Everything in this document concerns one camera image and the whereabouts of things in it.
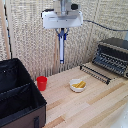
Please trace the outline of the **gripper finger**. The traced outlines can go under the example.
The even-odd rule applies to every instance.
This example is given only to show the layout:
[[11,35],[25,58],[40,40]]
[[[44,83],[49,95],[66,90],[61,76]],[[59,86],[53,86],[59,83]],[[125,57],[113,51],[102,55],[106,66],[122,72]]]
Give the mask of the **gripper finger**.
[[66,28],[66,32],[64,32],[64,40],[66,40],[66,38],[67,38],[67,35],[68,35],[68,32],[69,32],[69,28]]
[[57,36],[58,36],[58,40],[60,41],[61,40],[61,32],[59,32],[58,29],[56,29],[56,33],[57,33]]

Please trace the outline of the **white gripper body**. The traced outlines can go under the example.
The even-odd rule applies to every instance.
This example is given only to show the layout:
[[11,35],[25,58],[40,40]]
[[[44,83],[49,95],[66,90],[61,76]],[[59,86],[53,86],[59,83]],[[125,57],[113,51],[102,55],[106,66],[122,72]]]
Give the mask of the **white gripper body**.
[[44,29],[79,27],[83,24],[81,11],[72,11],[66,16],[58,16],[54,11],[43,12],[42,19]]

